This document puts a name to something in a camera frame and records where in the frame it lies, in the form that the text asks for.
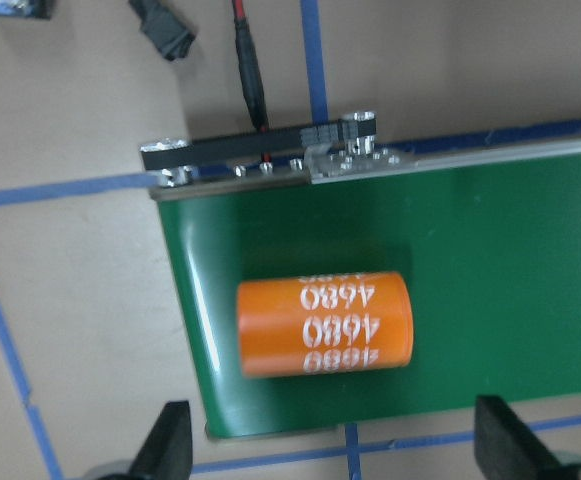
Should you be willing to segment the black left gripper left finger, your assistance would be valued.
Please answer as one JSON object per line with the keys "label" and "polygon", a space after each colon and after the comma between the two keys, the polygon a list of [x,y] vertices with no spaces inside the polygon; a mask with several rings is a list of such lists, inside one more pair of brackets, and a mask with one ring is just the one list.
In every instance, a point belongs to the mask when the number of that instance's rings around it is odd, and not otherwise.
{"label": "black left gripper left finger", "polygon": [[135,457],[132,479],[189,479],[192,429],[188,401],[167,402]]}

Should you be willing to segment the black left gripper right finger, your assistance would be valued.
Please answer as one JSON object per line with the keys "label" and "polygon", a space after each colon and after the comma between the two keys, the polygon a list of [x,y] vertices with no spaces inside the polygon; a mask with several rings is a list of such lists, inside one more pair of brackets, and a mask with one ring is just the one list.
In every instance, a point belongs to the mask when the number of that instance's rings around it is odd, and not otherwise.
{"label": "black left gripper right finger", "polygon": [[476,397],[474,456],[486,479],[577,479],[499,396]]}

